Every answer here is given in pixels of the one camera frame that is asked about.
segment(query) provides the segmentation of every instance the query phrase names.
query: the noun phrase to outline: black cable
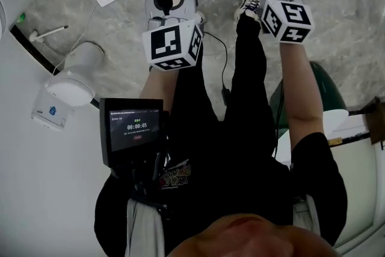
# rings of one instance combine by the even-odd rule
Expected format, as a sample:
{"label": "black cable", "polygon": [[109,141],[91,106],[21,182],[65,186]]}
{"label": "black cable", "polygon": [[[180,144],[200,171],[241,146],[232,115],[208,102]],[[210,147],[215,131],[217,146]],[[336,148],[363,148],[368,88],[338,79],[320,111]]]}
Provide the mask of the black cable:
{"label": "black cable", "polygon": [[223,70],[222,70],[222,85],[223,85],[223,88],[226,89],[225,85],[224,85],[224,81],[223,81],[223,73],[224,73],[224,70],[226,69],[226,66],[227,66],[227,58],[228,58],[228,55],[227,55],[227,46],[226,44],[223,43],[223,41],[219,38],[217,38],[216,36],[214,36],[213,34],[211,33],[208,33],[207,31],[205,31],[205,34],[208,34],[209,36],[212,36],[213,38],[217,39],[219,42],[221,42],[224,46],[224,50],[226,51],[226,62],[224,63],[224,67],[223,67]]}
{"label": "black cable", "polygon": [[274,154],[274,158],[276,158],[277,156],[277,152],[278,152],[278,131],[279,131],[279,120],[281,118],[281,113],[282,113],[282,108],[283,108],[283,101],[284,101],[284,94],[283,94],[283,80],[281,82],[281,95],[280,95],[280,99],[279,99],[279,104],[278,104],[278,110],[277,110],[277,124],[276,124],[276,152]]}

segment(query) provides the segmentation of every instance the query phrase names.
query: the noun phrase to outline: person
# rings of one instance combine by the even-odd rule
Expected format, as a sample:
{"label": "person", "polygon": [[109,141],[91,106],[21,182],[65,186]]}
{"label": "person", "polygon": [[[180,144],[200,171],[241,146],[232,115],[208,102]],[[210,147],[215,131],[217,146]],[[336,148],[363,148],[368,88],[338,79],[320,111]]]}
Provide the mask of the person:
{"label": "person", "polygon": [[[170,112],[170,161],[159,179],[165,254],[337,256],[347,192],[322,125],[322,101],[305,49],[280,44],[292,165],[274,159],[276,132],[266,97],[259,41],[260,0],[236,10],[235,72],[222,122],[198,63],[153,68],[140,98],[163,99]],[[108,256],[124,256],[130,192],[110,176],[96,205],[95,232]]]}

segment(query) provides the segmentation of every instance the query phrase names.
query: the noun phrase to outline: leg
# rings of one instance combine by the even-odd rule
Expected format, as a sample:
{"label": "leg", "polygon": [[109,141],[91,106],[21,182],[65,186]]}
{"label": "leg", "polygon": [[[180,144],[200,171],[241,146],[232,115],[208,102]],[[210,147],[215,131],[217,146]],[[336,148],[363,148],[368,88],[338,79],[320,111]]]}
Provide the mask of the leg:
{"label": "leg", "polygon": [[257,140],[261,153],[271,156],[276,137],[263,83],[266,56],[258,39],[259,31],[259,22],[245,13],[241,14],[236,29],[235,73],[224,127],[227,133],[231,132],[235,143],[247,147],[256,145]]}
{"label": "leg", "polygon": [[178,156],[184,156],[181,151],[191,153],[196,143],[203,141],[208,136],[206,133],[213,131],[219,124],[207,96],[202,58],[203,45],[197,65],[179,71],[169,133],[171,149],[177,152]]}

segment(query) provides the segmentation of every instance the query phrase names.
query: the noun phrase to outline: marble floor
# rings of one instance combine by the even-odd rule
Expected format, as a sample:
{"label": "marble floor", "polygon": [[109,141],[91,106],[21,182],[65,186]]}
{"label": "marble floor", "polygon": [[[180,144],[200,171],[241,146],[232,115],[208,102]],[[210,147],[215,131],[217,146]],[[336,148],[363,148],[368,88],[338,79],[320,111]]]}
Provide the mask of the marble floor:
{"label": "marble floor", "polygon": [[[385,96],[385,0],[303,0],[309,4],[316,30],[307,42],[311,60],[318,61],[331,75],[346,104],[355,107],[375,95]],[[84,40],[101,45],[108,55],[103,71],[97,74],[98,95],[136,98],[146,80],[148,65],[143,52],[141,33],[145,31],[144,0],[118,0],[96,7]],[[18,24],[29,36],[69,25],[47,37],[53,50],[34,43],[53,64],[58,64],[83,32],[95,0],[35,0]],[[224,74],[228,87],[235,62],[235,24],[233,11],[240,0],[199,0],[199,10],[208,18],[206,30],[223,39],[229,48],[229,64]],[[268,59],[265,80],[270,96],[281,73],[278,44],[269,36],[260,37]],[[203,70],[208,94],[219,118],[224,114],[221,97],[223,46],[205,37]]]}

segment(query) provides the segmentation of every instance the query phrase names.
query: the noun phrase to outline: timer display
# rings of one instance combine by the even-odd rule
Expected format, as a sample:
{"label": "timer display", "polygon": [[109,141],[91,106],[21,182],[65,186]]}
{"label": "timer display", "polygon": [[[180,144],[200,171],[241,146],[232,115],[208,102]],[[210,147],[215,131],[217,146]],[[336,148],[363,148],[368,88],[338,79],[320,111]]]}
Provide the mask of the timer display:
{"label": "timer display", "polygon": [[109,113],[111,150],[118,151],[156,141],[159,110],[120,110]]}

